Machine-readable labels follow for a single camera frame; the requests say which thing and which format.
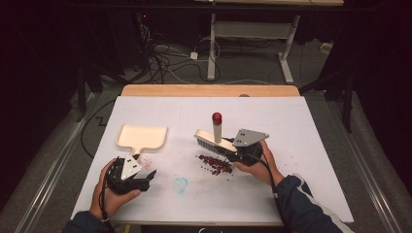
stain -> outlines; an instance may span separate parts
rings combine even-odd
[[[186,178],[177,178],[173,182],[173,190],[176,192],[176,194],[182,196],[185,194],[188,184],[189,182]]]
[[[148,157],[143,157],[140,160],[140,165],[146,170],[146,171],[151,171],[152,170],[152,160]]]

blue mark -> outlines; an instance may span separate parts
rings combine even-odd
[[[186,180],[185,178],[177,178],[174,182],[173,182],[173,190],[180,196],[182,196],[185,191],[186,191],[186,187],[188,186],[188,180]]]

hand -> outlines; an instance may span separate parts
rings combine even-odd
[[[99,206],[99,195],[102,191],[102,185],[103,185],[104,177],[106,175],[106,171],[115,160],[116,160],[115,158],[112,159],[112,161],[110,161],[102,169],[100,173],[99,183],[97,183],[96,187],[94,188],[93,198],[91,201],[89,212],[99,219],[103,219],[102,211]],[[118,210],[120,209],[122,205],[124,205],[125,203],[131,201],[132,199],[140,195],[140,190],[138,189],[131,190],[130,192],[124,195],[117,195],[109,187],[105,188],[104,191],[105,191],[104,207],[105,207],[108,217],[113,216],[115,213],[118,212]]]
[[[260,141],[260,144],[263,148],[263,154],[260,156],[260,159],[266,162],[269,166],[270,171],[272,172],[272,177],[275,182],[275,185],[277,185],[284,178],[284,176],[279,172],[278,168],[276,167],[275,158],[273,157],[272,151],[267,146],[266,141],[262,140]],[[260,162],[257,162],[256,164],[250,167],[240,162],[234,162],[233,165],[240,171],[250,173],[256,179],[271,185],[269,172]]]

white tabletop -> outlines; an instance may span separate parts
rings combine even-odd
[[[353,222],[339,182],[303,97],[118,97],[73,215],[87,210],[104,165],[128,151],[116,145],[123,124],[168,127],[162,149],[142,153],[151,187],[127,203],[113,222],[150,224],[279,225],[270,187],[234,170],[213,176],[197,155],[196,129],[213,132],[211,116],[223,116],[223,136],[240,128],[268,133],[266,139],[284,175],[298,173],[314,197]]]

dark jacket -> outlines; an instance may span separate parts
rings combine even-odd
[[[299,175],[285,177],[277,186],[279,203],[288,226],[299,233],[353,232],[339,217],[313,199]],[[62,233],[107,232],[105,224],[89,212],[79,212]]]

